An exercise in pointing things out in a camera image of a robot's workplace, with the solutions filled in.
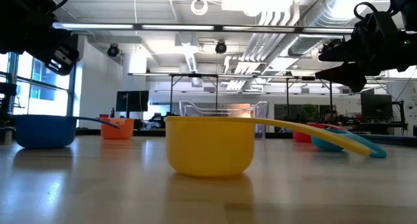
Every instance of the wall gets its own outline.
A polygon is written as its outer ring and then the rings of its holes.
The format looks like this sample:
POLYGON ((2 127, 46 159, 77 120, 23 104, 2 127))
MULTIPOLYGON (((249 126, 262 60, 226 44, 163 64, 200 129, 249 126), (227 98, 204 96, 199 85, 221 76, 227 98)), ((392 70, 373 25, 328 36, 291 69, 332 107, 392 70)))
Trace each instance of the wall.
MULTIPOLYGON (((76 67, 74 115, 95 118, 109 114, 115 107, 117 91, 122 89, 122 66, 82 36, 78 45, 81 60, 76 67)), ((100 124, 82 120, 79 127, 99 129, 100 124)))

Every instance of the computer monitor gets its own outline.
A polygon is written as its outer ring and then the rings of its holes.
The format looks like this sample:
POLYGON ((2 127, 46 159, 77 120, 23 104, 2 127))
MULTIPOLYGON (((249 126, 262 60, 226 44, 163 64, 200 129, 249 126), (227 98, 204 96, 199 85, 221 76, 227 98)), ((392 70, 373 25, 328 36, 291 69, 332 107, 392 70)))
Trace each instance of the computer monitor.
POLYGON ((391 119, 392 98, 386 94, 361 94, 362 118, 391 119))
POLYGON ((149 91, 118 91, 116 111, 126 112, 129 117, 131 111, 148 111, 149 91))

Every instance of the light fixture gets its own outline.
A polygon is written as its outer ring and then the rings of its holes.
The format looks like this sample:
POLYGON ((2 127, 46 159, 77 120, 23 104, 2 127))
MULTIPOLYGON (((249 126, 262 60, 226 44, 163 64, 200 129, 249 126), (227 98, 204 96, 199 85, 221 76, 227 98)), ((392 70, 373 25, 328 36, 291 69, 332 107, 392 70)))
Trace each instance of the light fixture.
POLYGON ((293 65, 297 61, 298 61, 297 58, 278 57, 278 58, 275 58, 271 62, 271 67, 272 68, 268 69, 267 71, 279 71, 279 72, 281 72, 281 71, 286 70, 288 67, 290 67, 291 65, 293 65))
POLYGON ((128 73, 131 76, 169 76, 169 74, 158 74, 158 73, 145 73, 145 74, 138 74, 138 73, 128 73))
POLYGON ((219 74, 218 77, 241 77, 241 78, 252 78, 256 75, 236 75, 236 74, 219 74))
POLYGON ((304 33, 311 33, 311 34, 338 34, 338 35, 350 35, 353 32, 353 28, 344 28, 344 27, 334 27, 334 28, 304 28, 302 30, 304 33))
POLYGON ((213 25, 142 25, 143 30, 213 31, 213 25))
POLYGON ((56 29, 84 30, 84 29, 133 29, 132 24, 101 24, 101 23, 61 23, 54 22, 52 26, 56 29))
POLYGON ((271 33, 293 33, 293 27, 273 27, 273 26, 223 26, 224 31, 236 32, 271 32, 271 33))
POLYGON ((206 1, 206 0, 193 0, 193 1, 191 2, 191 6, 190 6, 190 8, 191 8, 191 11, 192 11, 195 15, 197 15, 197 16, 202 16, 202 15, 206 14, 207 10, 209 9, 209 5, 207 4, 207 1, 206 1), (195 7, 195 4, 196 4, 197 2, 199 2, 199 1, 203 3, 203 6, 202 6, 200 9, 197 9, 197 8, 195 7))

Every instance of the fluorescent light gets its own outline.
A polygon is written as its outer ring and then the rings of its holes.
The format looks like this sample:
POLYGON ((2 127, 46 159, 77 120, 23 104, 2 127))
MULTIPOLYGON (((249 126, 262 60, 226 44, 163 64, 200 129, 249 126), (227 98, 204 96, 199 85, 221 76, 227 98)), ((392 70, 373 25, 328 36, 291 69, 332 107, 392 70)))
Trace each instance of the fluorescent light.
POLYGON ((258 78, 272 78, 272 79, 287 79, 287 78, 294 78, 293 76, 268 76, 268 75, 262 75, 257 76, 258 78))
POLYGON ((144 74, 128 73, 128 75, 132 75, 132 76, 169 76, 169 74, 157 74, 157 73, 144 73, 144 74))
POLYGON ((132 24, 105 24, 105 23, 60 23, 54 22, 52 26, 56 29, 133 29, 132 24))
POLYGON ((322 33, 322 34, 326 34, 326 33, 331 33, 331 34, 339 34, 339 35, 346 35, 346 34, 351 34, 353 32, 353 28, 344 28, 344 27, 340 27, 340 28, 304 28, 302 30, 302 32, 304 33, 322 33))
POLYGON ((333 38, 343 39, 343 35, 299 35, 300 38, 333 38))
POLYGON ((146 30, 184 30, 184 31, 212 31, 213 25, 142 25, 142 29, 146 30))
POLYGON ((275 58, 271 63, 272 68, 268 69, 268 71, 284 71, 298 60, 298 58, 275 58))
POLYGON ((219 74, 218 77, 245 77, 245 78, 252 78, 252 77, 256 77, 256 75, 219 74))
POLYGON ((271 33, 293 33, 292 27, 272 27, 272 26, 223 26, 224 31, 235 32, 271 32, 271 33))
MULTIPOLYGON (((155 91, 157 93, 171 93, 171 91, 155 91)), ((172 91, 172 93, 183 93, 183 94, 216 94, 216 92, 210 91, 172 91)), ((237 91, 219 91, 218 94, 239 94, 237 91)))

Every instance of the person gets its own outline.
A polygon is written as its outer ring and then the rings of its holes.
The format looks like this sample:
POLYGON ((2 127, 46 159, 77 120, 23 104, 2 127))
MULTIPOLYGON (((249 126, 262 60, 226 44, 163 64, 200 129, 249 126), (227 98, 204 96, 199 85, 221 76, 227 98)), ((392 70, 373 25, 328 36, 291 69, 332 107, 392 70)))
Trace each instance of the person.
POLYGON ((336 122, 339 121, 339 115, 336 110, 333 110, 332 116, 333 116, 333 121, 336 121, 336 122))
POLYGON ((327 109, 325 112, 324 112, 324 116, 323 116, 323 122, 324 123, 329 123, 329 122, 331 122, 332 121, 332 112, 329 110, 329 109, 327 109))

